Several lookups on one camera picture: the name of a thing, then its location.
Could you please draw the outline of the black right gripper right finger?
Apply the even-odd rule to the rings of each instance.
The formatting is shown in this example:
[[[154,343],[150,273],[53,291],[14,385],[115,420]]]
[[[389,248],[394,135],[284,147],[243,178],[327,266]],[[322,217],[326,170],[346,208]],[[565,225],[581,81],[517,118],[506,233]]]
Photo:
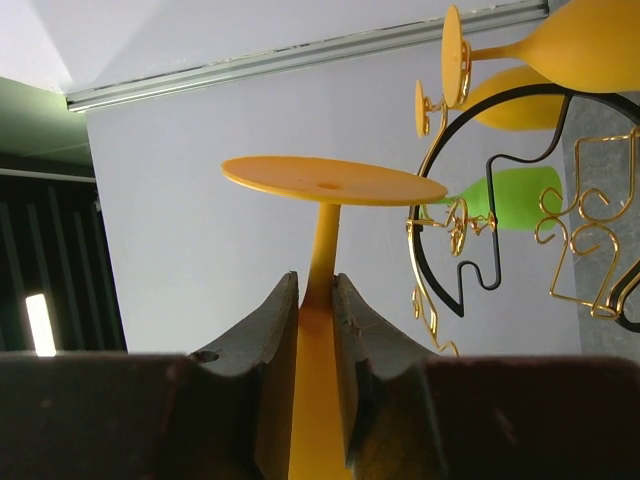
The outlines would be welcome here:
[[[359,479],[635,479],[639,367],[440,356],[332,285],[346,463]]]

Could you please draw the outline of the green plastic goblet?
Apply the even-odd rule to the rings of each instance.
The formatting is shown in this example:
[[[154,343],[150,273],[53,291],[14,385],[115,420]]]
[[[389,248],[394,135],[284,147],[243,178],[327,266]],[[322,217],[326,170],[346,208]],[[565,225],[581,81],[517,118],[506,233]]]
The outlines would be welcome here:
[[[545,217],[539,208],[542,193],[555,189],[562,193],[562,182],[551,166],[513,168],[492,174],[495,211],[498,227],[506,230],[533,230]],[[476,180],[465,190],[451,197],[445,197],[438,204],[450,206],[457,198],[463,198],[471,218],[478,218],[480,225],[489,214],[487,178]]]

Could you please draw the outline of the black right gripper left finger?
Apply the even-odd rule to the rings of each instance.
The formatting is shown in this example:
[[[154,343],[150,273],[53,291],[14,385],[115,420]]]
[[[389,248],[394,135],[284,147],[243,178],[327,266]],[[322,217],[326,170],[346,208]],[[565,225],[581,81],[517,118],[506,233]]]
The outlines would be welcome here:
[[[5,479],[284,479],[298,277],[190,355],[1,358]]]

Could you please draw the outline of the orange plastic goblet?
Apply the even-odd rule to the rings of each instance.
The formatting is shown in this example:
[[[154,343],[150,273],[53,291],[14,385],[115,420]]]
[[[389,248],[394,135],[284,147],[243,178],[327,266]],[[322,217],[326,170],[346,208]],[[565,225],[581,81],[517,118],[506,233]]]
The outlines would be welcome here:
[[[223,174],[261,192],[317,203],[308,282],[298,320],[288,476],[349,479],[334,347],[332,283],[344,205],[398,207],[447,194],[432,180],[380,166],[318,157],[245,156]]]
[[[461,105],[453,110],[466,112],[481,101],[496,94],[518,87],[545,84],[547,79],[529,66],[513,67],[499,72],[471,90]],[[499,101],[475,116],[479,123],[507,131],[529,131],[554,129],[560,116],[563,99],[561,95],[534,95]],[[433,104],[424,95],[422,82],[415,84],[415,126],[419,138],[429,134],[428,114],[446,107],[444,101]]]
[[[441,75],[447,106],[460,104],[474,61],[516,59],[551,82],[587,93],[639,89],[639,3],[570,1],[526,38],[510,45],[472,49],[463,38],[459,10],[445,16]]]

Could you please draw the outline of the gold wire wine glass rack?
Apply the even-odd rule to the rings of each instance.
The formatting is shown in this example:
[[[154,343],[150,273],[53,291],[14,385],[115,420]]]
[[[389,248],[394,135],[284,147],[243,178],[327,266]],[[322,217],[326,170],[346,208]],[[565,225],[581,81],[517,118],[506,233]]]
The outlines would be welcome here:
[[[448,208],[447,216],[442,222],[431,218],[425,205],[410,207],[406,229],[416,278],[412,299],[415,317],[426,325],[437,351],[449,350],[453,354],[459,352],[454,342],[439,341],[439,316],[433,300],[439,298],[454,314],[462,317],[465,314],[464,297],[452,297],[433,274],[422,246],[421,232],[425,227],[446,229],[454,256],[462,253],[468,234],[479,235],[484,230],[491,231],[495,280],[491,284],[485,281],[479,283],[486,291],[497,289],[502,282],[499,243],[501,230],[530,230],[535,235],[536,243],[544,245],[552,238],[541,237],[540,232],[558,227],[563,236],[560,253],[562,257],[569,254],[587,257],[598,250],[597,245],[588,249],[582,249],[578,245],[579,237],[592,230],[598,230],[608,237],[612,257],[596,296],[591,300],[575,298],[573,301],[589,308],[591,316],[596,319],[613,321],[628,331],[637,332],[639,325],[627,318],[625,302],[639,284],[639,266],[633,264],[620,278],[614,276],[620,260],[621,245],[609,225],[625,212],[619,210],[616,215],[607,218],[588,215],[584,209],[588,196],[595,195],[602,203],[607,203],[608,197],[598,188],[584,189],[579,181],[581,175],[576,173],[574,197],[566,202],[559,175],[553,168],[541,164],[559,144],[571,101],[578,97],[578,92],[549,83],[530,68],[505,70],[471,90],[472,54],[470,44],[464,39],[442,42],[442,78],[446,85],[453,88],[456,95],[454,105],[463,111],[454,121],[448,119],[451,107],[445,100],[433,105],[421,88],[415,90],[416,129],[419,135],[425,136],[429,132],[430,112],[438,111],[441,114],[438,135],[425,155],[419,170],[420,176],[428,175],[446,143],[466,123],[472,119],[482,119],[488,111],[495,109],[514,114],[516,109],[512,104],[515,101],[531,107],[537,96],[552,97],[554,100],[545,103],[535,120],[545,128],[552,129],[554,136],[539,157],[513,157],[511,160],[517,165],[514,169],[494,171],[496,159],[490,157],[482,179],[458,195],[441,199],[441,204]]]

